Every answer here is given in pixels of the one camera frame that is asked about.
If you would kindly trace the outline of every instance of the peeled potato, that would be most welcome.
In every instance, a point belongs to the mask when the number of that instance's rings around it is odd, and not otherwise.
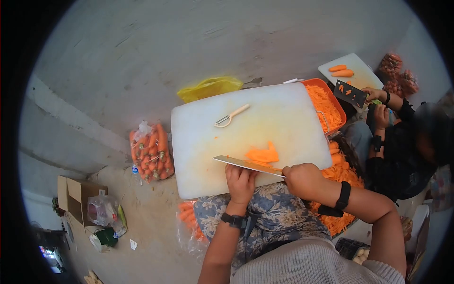
[[[96,274],[93,272],[93,270],[89,270],[88,271],[88,274],[90,274],[90,277],[96,282],[96,280],[98,280],[98,277],[96,276]]]
[[[84,276],[84,280],[85,280],[85,282],[87,282],[87,284],[92,284],[91,277],[89,277],[89,276]]]
[[[369,257],[369,251],[370,251],[370,250],[365,249],[365,250],[364,250],[364,253],[363,253],[363,256],[365,256],[366,258],[368,258],[368,257]]]
[[[356,253],[356,256],[362,256],[364,253],[364,249],[359,249],[358,252]]]
[[[357,257],[357,256],[355,256],[352,260],[353,260],[354,262],[358,263],[358,264],[363,263],[363,262],[361,261],[361,259],[360,259],[359,257]]]

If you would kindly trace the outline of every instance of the black crate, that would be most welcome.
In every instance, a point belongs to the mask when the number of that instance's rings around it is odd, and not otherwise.
[[[348,145],[347,140],[345,139],[343,134],[340,131],[337,131],[337,132],[331,134],[328,137],[328,139],[335,141],[339,144],[339,149],[342,152],[344,152],[344,154],[345,154],[345,160],[350,164],[350,167],[355,168],[356,174],[359,177],[361,177],[363,181],[365,181],[365,175],[364,175],[363,171],[361,170],[358,156],[350,148],[350,146]]]
[[[336,243],[336,250],[345,259],[352,260],[359,249],[370,249],[370,245],[346,238],[340,238]]]

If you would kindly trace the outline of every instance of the plastic crate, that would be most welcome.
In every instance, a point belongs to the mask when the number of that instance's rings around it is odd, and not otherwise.
[[[336,250],[345,259],[352,260],[359,249],[370,249],[370,245],[346,238],[340,238],[336,243]]]
[[[330,129],[330,131],[326,134],[326,136],[333,134],[334,132],[339,130],[339,128],[344,126],[344,124],[347,122],[347,116],[345,115],[344,110],[342,109],[341,105],[337,101],[336,97],[333,95],[333,92],[330,90],[328,85],[322,79],[319,79],[319,78],[309,79],[309,80],[303,81],[301,83],[304,86],[318,86],[318,87],[323,88],[323,90],[328,94],[328,97],[330,98],[331,103],[334,104],[334,106],[340,113],[339,127],[336,127],[335,129]]]

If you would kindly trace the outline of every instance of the orange plastic basket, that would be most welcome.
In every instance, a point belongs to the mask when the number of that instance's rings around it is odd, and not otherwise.
[[[340,113],[340,126],[334,128],[334,129],[329,129],[329,132],[326,133],[325,135],[326,136],[331,135],[334,132],[336,132],[337,130],[339,130],[339,128],[344,126],[345,122],[347,122],[347,116],[345,115],[344,110],[342,109],[341,105],[337,101],[336,97],[333,95],[333,92],[331,92],[328,85],[322,79],[319,79],[319,78],[309,79],[309,80],[303,81],[301,83],[303,83],[304,86],[319,86],[319,87],[323,88],[323,90],[328,94],[328,97],[330,98],[331,103],[334,104],[334,106]]]

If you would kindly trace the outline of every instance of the cutting board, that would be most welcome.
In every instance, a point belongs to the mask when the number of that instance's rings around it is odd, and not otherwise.
[[[331,74],[333,72],[328,71],[329,68],[345,64],[347,69],[352,69],[355,73],[352,77],[333,77]],[[357,89],[362,89],[365,87],[371,87],[374,89],[383,88],[383,83],[378,79],[372,69],[364,63],[356,54],[350,53],[348,55],[342,56],[338,59],[320,65],[318,70],[331,82],[333,85],[336,85],[337,80],[343,82],[351,81],[351,85]],[[363,112],[367,105],[364,105],[363,108],[353,106],[358,112]]]
[[[251,107],[225,128],[214,123],[242,105]],[[182,199],[228,192],[225,164],[212,158],[224,155],[247,159],[251,147],[268,149],[272,141],[283,168],[314,163],[332,164],[326,137],[306,88],[301,83],[240,90],[198,100],[172,110],[172,144],[178,193]],[[282,181],[260,173],[255,186]]]

